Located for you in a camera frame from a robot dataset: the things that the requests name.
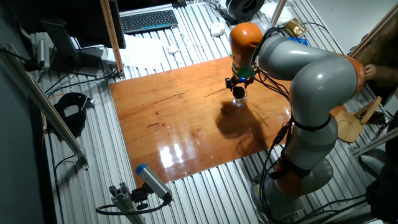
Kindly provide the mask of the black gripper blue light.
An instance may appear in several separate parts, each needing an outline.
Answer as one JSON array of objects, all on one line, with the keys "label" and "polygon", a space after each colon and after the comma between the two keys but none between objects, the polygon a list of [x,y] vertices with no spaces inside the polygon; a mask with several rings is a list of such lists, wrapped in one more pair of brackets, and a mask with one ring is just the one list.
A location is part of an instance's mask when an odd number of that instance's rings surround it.
[{"label": "black gripper blue light", "polygon": [[229,89],[230,91],[233,90],[234,86],[237,86],[238,84],[243,84],[245,88],[247,88],[249,85],[253,84],[255,81],[254,77],[236,77],[233,76],[232,78],[225,78],[225,83],[226,83],[226,88]]}]

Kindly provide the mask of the person's right hand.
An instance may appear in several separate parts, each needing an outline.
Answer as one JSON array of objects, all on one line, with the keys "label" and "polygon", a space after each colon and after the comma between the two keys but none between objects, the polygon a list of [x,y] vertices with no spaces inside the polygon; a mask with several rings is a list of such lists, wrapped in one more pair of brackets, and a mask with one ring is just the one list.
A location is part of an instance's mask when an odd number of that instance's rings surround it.
[{"label": "person's right hand", "polygon": [[377,67],[373,64],[366,65],[364,67],[364,79],[366,81],[372,80],[377,72]]}]

